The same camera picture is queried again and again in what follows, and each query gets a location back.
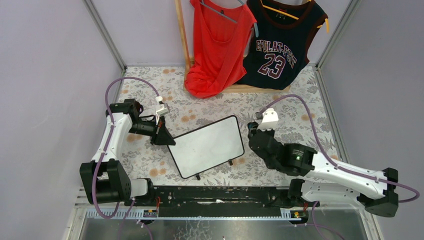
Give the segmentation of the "blue whiteboard eraser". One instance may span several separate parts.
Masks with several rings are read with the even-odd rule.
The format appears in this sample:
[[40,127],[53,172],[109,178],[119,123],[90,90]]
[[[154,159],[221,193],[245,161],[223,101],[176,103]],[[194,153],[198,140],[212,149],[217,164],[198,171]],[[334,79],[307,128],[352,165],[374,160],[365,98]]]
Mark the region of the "blue whiteboard eraser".
[[255,131],[258,128],[259,124],[257,122],[249,122],[247,128],[249,131]]

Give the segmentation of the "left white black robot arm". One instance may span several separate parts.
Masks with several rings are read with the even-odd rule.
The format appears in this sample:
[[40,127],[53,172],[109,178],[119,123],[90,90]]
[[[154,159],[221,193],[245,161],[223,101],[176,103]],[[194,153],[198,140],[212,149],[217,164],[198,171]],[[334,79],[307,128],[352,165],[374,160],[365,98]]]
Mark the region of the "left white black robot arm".
[[129,134],[147,136],[151,145],[176,145],[166,127],[168,105],[161,96],[155,100],[157,105],[152,120],[141,115],[144,108],[134,98],[112,103],[106,109],[106,128],[99,148],[91,161],[82,163],[79,168],[90,204],[119,203],[148,194],[150,180],[130,180],[119,159]]

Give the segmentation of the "white board with black frame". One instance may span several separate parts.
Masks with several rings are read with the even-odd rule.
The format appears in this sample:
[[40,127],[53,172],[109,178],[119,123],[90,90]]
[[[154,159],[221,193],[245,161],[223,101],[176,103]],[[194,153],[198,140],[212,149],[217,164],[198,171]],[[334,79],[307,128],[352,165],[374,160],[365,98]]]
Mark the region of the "white board with black frame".
[[168,149],[183,179],[232,161],[245,153],[238,118],[224,117],[175,137]]

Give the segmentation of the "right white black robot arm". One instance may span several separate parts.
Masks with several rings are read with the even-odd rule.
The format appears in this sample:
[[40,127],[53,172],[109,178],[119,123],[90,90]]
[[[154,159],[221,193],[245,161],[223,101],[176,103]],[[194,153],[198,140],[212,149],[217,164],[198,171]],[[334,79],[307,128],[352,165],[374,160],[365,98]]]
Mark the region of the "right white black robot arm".
[[309,203],[329,200],[363,205],[367,212],[380,217],[396,215],[396,169],[369,170],[345,162],[334,166],[312,147],[278,142],[274,130],[261,130],[257,122],[248,123],[247,129],[248,146],[266,167],[294,178],[289,189],[296,198]]

